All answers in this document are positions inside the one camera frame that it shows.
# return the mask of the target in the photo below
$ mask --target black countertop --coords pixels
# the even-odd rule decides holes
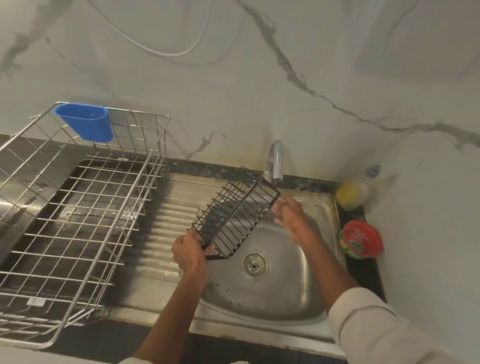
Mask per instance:
[[[229,166],[183,159],[170,159],[168,166],[172,173],[220,180],[228,178],[234,169],[234,167]],[[334,194],[339,184],[337,182],[284,175],[283,182],[277,183],[276,187]],[[337,205],[337,210],[341,228],[350,220],[365,220],[361,207],[353,211],[345,211]],[[346,256],[346,262],[348,272],[359,285],[368,288],[385,301],[376,260],[357,260]],[[146,326],[102,320],[83,327],[65,328],[57,342],[46,351],[105,363],[118,363],[133,354],[149,331],[150,328]],[[325,356],[196,334],[188,334],[181,362],[185,364],[223,364],[242,360],[251,364],[270,362],[292,364],[345,363],[345,361]]]

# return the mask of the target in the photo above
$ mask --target white cable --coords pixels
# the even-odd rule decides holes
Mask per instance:
[[[129,42],[133,43],[134,45],[136,45],[137,47],[140,47],[141,49],[143,50],[146,50],[147,52],[150,52],[150,53],[153,53],[153,54],[156,54],[157,56],[164,56],[164,57],[178,57],[178,56],[182,56],[184,54],[187,54],[189,52],[191,52],[197,45],[198,43],[200,43],[200,41],[202,40],[203,36],[204,36],[204,33],[205,33],[205,30],[207,29],[207,25],[208,25],[208,18],[210,17],[210,11],[211,11],[211,8],[212,8],[212,0],[208,0],[208,6],[207,6],[207,15],[205,17],[205,23],[202,27],[202,31],[200,32],[200,35],[198,36],[197,40],[195,41],[195,43],[193,43],[190,48],[182,51],[182,52],[179,52],[179,53],[164,53],[164,52],[160,52],[158,50],[155,50],[155,49],[151,49],[145,45],[143,45],[142,43],[136,41],[135,39],[133,39],[131,36],[129,36],[128,34],[124,33],[120,28],[118,28],[115,24],[113,24],[94,4],[92,4],[92,1],[91,0],[87,0],[87,2],[90,4],[90,6],[108,23],[110,24],[110,26],[115,29],[122,37],[124,37],[126,40],[128,40]]]

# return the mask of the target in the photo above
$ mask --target wire grid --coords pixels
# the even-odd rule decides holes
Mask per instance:
[[[168,115],[108,108],[114,138],[100,144],[80,139],[58,104],[0,147],[0,342],[35,349],[103,308],[166,169]]]
[[[204,248],[211,244],[216,247],[216,253],[206,258],[230,258],[279,196],[280,192],[263,177],[245,167],[236,168],[193,223]]]

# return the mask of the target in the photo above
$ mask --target drain strainer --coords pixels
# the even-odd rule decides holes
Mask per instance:
[[[243,271],[250,277],[259,278],[267,271],[267,262],[259,253],[250,253],[243,259]]]

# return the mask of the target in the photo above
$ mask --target hand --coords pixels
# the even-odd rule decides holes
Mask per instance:
[[[200,239],[198,231],[191,228],[186,235],[180,235],[172,245],[173,260],[183,270],[184,276],[191,273],[203,278],[207,276],[205,255],[211,253],[215,247],[211,245],[203,251]]]
[[[317,236],[308,224],[301,203],[292,196],[281,196],[272,206],[272,212],[277,216],[274,222],[287,229],[290,237],[298,245]]]

